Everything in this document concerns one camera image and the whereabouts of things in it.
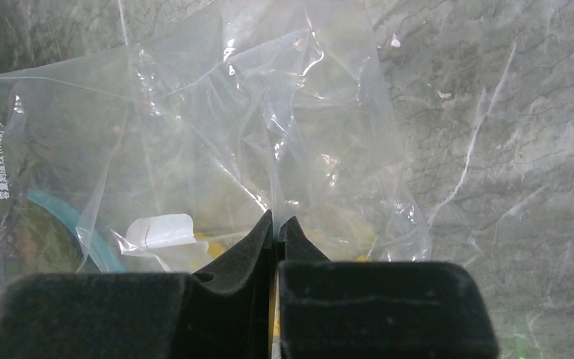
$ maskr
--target crumpled plastic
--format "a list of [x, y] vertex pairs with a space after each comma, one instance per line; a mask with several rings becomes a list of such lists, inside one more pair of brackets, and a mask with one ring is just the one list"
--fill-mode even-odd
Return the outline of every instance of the crumpled plastic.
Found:
[[[0, 290], [196, 270], [267, 209], [332, 260], [426, 260], [402, 160], [361, 4], [216, 1], [142, 43], [0, 75]], [[192, 228], [149, 246], [163, 215]]]

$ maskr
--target teal plastic rim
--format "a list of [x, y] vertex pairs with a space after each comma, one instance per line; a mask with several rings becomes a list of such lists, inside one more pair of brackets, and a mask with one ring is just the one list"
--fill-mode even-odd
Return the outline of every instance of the teal plastic rim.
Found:
[[[59, 220], [74, 238], [78, 238], [76, 228], [81, 214], [67, 202], [37, 189], [28, 191], [28, 200], [44, 208]], [[108, 246], [107, 242], [96, 231], [93, 231], [91, 238], [89, 257], [98, 269], [107, 269], [110, 272], [126, 271], [124, 265]]]

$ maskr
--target marble wall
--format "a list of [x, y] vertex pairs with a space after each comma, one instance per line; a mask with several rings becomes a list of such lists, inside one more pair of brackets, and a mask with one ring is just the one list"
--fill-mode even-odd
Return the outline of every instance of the marble wall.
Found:
[[[134, 43], [208, 0], [0, 0], [0, 73]], [[504, 358], [574, 358], [574, 0], [365, 0], [433, 258]]]

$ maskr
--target white paper tag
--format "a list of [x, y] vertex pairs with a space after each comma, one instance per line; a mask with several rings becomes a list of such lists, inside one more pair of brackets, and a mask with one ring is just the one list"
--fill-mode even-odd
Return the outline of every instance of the white paper tag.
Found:
[[197, 243], [192, 217], [186, 214], [140, 218], [129, 226], [125, 240], [142, 250]]

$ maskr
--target white label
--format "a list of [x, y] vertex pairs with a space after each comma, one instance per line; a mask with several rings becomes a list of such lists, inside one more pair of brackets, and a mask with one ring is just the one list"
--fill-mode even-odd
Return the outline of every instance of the white label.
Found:
[[143, 250], [197, 243], [186, 214], [140, 218], [129, 226], [126, 241]]
[[0, 131], [0, 200], [10, 198], [10, 188], [7, 185], [7, 173], [5, 171], [5, 158], [3, 157], [3, 135], [5, 132]]

